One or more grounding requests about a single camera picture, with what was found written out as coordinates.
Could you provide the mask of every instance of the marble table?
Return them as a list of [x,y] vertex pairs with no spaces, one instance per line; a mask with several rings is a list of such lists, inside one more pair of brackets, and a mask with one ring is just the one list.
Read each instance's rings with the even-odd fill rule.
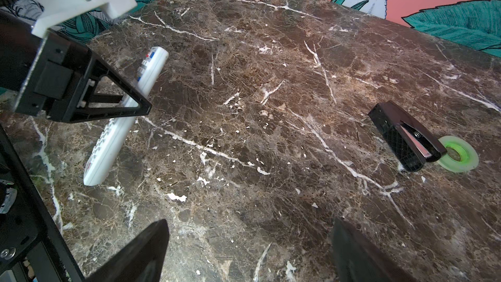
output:
[[[325,0],[156,0],[90,43],[130,79],[156,45],[154,108],[100,186],[106,121],[0,116],[85,275],[166,218],[163,281],[334,281],[343,217],[420,281],[498,279],[500,59]],[[479,166],[401,171],[367,117],[390,99]]]

